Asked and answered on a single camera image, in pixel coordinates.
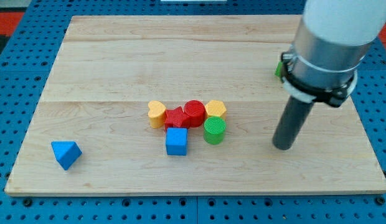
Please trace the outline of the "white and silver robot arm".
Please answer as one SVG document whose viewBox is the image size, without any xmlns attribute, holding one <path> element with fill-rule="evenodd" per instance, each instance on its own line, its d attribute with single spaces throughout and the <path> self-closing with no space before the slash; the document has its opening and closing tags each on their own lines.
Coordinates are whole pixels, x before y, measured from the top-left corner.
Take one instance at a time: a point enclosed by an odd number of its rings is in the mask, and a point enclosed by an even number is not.
<svg viewBox="0 0 386 224">
<path fill-rule="evenodd" d="M 292 74 L 315 88 L 347 83 L 386 22 L 386 0 L 307 0 Z"/>
</svg>

